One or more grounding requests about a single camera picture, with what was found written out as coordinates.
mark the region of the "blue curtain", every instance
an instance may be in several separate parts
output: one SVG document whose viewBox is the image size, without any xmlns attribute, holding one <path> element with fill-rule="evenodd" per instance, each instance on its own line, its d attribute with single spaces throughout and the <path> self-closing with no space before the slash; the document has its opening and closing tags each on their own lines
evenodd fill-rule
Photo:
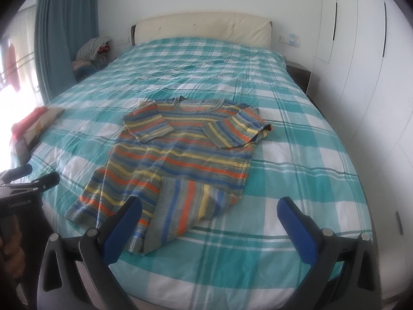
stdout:
<svg viewBox="0 0 413 310">
<path fill-rule="evenodd" d="M 34 54 L 43 101 L 74 84 L 71 62 L 80 47 L 99 36 L 98 0 L 37 0 Z"/>
</svg>

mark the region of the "teal and white plaid bedding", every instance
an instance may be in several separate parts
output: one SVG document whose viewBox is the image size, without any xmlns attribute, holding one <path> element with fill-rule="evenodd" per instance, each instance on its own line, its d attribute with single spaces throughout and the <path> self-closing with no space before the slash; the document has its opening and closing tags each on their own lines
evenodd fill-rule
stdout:
<svg viewBox="0 0 413 310">
<path fill-rule="evenodd" d="M 42 136 L 29 179 L 52 170 L 61 174 L 60 184 L 44 194 L 56 231 L 83 233 L 63 215 L 105 164 L 121 117 L 144 99 L 178 95 L 245 102 L 274 132 L 255 148 L 243 199 L 228 213 L 146 256 L 122 254 L 111 269 L 126 292 L 174 309 L 282 306 L 308 271 L 277 219 L 276 205 L 284 196 L 319 227 L 345 236 L 371 232 L 350 158 L 287 74 L 283 58 L 198 38 L 131 47 L 52 102 L 65 112 Z"/>
</svg>

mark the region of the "crew neckline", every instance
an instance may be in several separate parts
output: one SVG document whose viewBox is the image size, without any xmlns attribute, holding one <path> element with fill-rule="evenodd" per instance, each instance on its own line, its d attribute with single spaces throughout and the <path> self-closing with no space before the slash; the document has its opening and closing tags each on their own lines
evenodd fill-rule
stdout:
<svg viewBox="0 0 413 310">
<path fill-rule="evenodd" d="M 185 111 L 183 109 L 180 108 L 179 103 L 183 100 L 188 100 L 187 98 L 183 97 L 182 95 L 180 95 L 179 97 L 176 97 L 173 100 L 173 107 L 177 112 L 181 112 L 181 113 L 207 113 L 207 112 L 213 112 L 216 111 L 218 108 L 220 108 L 222 106 L 222 104 L 224 103 L 224 98 L 220 98 L 220 99 L 200 99 L 200 100 L 189 100 L 189 101 L 193 101 L 193 102 L 199 102 L 199 103 L 203 103 L 203 102 L 216 102 L 216 105 L 212 108 L 209 108 L 207 110 L 201 110 L 201 111 Z"/>
</svg>

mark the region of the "blue gripper pad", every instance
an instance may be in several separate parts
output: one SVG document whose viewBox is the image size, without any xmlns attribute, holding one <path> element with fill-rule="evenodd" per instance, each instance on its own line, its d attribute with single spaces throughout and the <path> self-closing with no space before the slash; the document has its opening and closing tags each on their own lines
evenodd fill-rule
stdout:
<svg viewBox="0 0 413 310">
<path fill-rule="evenodd" d="M 102 245 L 102 259 L 106 265 L 118 261 L 141 216 L 142 202 L 136 197 Z"/>
<path fill-rule="evenodd" d="M 319 228 L 315 222 L 304 215 L 289 197 L 278 201 L 277 215 L 301 260 L 313 266 L 319 255 L 317 238 L 314 234 L 319 231 Z"/>
</svg>

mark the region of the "striped sweater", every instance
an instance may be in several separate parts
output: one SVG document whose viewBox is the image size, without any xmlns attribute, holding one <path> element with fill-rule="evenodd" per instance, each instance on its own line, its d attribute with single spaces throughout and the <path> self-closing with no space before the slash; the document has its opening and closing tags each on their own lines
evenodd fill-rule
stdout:
<svg viewBox="0 0 413 310">
<path fill-rule="evenodd" d="M 129 196 L 143 205 L 127 249 L 150 252 L 242 196 L 252 151 L 271 125 L 225 99 L 151 101 L 123 117 L 124 129 L 66 217 L 99 227 Z"/>
</svg>

